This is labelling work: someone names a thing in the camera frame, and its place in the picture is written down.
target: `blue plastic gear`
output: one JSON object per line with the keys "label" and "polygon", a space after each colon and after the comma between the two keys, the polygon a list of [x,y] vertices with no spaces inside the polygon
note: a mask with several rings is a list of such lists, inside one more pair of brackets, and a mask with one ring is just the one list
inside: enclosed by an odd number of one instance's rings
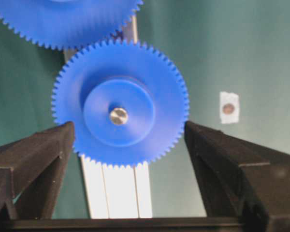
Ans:
{"label": "blue plastic gear", "polygon": [[27,41],[80,49],[121,31],[142,0],[0,0],[0,19]]}
{"label": "blue plastic gear", "polygon": [[[175,65],[146,44],[103,41],[64,65],[53,89],[53,116],[73,121],[74,150],[118,166],[155,161],[170,151],[189,116],[186,84]],[[110,113],[124,109],[117,125]]]}

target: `white paper tag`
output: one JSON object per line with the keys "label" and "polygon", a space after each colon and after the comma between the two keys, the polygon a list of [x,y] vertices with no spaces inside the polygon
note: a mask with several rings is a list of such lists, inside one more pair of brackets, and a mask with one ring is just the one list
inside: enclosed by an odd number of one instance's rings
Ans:
{"label": "white paper tag", "polygon": [[220,119],[222,124],[238,123],[240,116],[239,96],[220,92]]}

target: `gear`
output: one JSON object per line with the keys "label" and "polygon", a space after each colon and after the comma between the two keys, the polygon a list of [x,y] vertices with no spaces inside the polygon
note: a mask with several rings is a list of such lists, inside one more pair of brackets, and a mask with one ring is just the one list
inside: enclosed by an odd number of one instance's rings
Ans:
{"label": "gear", "polygon": [[27,41],[80,49],[121,31],[142,0],[0,0],[0,19]]}
{"label": "gear", "polygon": [[153,47],[126,40],[77,53],[53,93],[55,122],[75,124],[75,151],[113,166],[160,159],[189,115],[187,87],[175,65]]}

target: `brown circle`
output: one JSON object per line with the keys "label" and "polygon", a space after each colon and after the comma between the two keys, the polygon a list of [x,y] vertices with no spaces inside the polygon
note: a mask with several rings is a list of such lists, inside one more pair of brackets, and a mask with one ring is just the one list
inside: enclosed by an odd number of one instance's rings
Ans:
{"label": "brown circle", "polygon": [[234,110],[235,110],[235,106],[231,103],[225,104],[223,106],[223,113],[225,113],[226,115],[232,114]]}

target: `green background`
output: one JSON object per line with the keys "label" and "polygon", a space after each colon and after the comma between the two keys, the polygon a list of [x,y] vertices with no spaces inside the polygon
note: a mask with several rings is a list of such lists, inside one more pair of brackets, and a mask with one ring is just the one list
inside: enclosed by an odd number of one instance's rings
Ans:
{"label": "green background", "polygon": [[[189,88],[190,119],[290,153],[290,0],[144,2],[140,39],[180,69]],[[63,62],[62,53],[38,48],[0,22],[0,145],[54,125],[50,96]],[[221,91],[239,95],[238,124],[220,124]],[[204,215],[183,140],[150,165],[150,182],[155,217]],[[54,217],[88,217],[76,155]]]}

